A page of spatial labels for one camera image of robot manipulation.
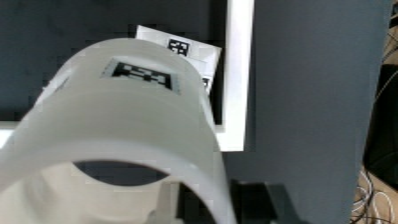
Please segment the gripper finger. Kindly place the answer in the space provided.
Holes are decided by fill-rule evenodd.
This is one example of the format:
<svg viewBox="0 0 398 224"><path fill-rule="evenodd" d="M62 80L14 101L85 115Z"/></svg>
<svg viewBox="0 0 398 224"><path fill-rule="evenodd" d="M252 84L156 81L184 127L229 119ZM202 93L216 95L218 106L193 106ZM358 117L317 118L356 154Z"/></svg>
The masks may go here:
<svg viewBox="0 0 398 224"><path fill-rule="evenodd" d="M229 192L237 224L308 224L280 184L232 180Z"/></svg>

